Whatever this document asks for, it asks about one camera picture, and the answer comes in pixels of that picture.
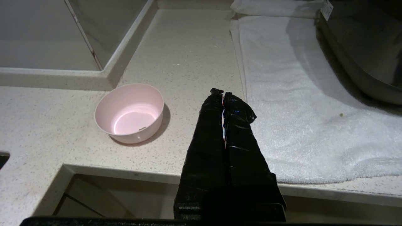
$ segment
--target pink bowl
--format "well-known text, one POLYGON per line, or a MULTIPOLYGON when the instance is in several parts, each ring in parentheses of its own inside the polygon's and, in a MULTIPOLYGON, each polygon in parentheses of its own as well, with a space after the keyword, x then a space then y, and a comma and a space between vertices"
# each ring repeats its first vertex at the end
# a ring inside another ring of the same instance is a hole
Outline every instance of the pink bowl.
POLYGON ((134 144, 150 138, 162 123, 162 94, 153 86, 129 84, 112 90, 95 110, 98 127, 112 138, 134 144))

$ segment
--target stainless steel sink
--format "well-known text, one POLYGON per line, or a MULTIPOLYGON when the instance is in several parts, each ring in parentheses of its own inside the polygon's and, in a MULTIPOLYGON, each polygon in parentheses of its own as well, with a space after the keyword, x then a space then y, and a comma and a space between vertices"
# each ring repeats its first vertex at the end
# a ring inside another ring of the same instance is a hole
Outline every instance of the stainless steel sink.
POLYGON ((4 164, 7 162, 9 158, 10 158, 9 153, 0 152, 0 169, 3 168, 4 164))

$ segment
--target white quartz countertop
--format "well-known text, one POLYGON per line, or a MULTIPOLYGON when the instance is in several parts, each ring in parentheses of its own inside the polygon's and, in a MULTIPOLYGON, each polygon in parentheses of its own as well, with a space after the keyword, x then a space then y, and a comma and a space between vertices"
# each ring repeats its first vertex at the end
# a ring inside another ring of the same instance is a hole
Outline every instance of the white quartz countertop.
MULTIPOLYGON (((93 119, 100 91, 0 87, 0 225, 34 214, 63 166, 71 173, 178 183, 198 111, 211 88, 243 97, 230 11, 159 10, 120 85, 146 83, 164 96, 161 129, 136 145, 115 143, 93 119)), ((285 195, 402 206, 402 177, 284 185, 285 195)))

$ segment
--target towel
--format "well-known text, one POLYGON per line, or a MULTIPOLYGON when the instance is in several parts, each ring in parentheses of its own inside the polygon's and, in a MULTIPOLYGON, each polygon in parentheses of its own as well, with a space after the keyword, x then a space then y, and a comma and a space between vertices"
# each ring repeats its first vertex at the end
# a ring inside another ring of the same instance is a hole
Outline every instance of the towel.
POLYGON ((230 30, 252 130, 278 181, 402 175, 402 108, 358 90, 314 19, 275 16, 245 16, 230 30))

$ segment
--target label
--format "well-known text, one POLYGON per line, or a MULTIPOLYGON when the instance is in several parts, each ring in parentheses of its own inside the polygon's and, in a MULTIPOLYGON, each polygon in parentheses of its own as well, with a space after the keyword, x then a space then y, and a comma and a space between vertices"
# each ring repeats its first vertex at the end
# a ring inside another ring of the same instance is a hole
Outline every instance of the label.
POLYGON ((334 6, 329 2, 329 0, 324 1, 324 6, 321 8, 321 13, 324 16, 325 20, 328 21, 331 16, 332 10, 334 6))

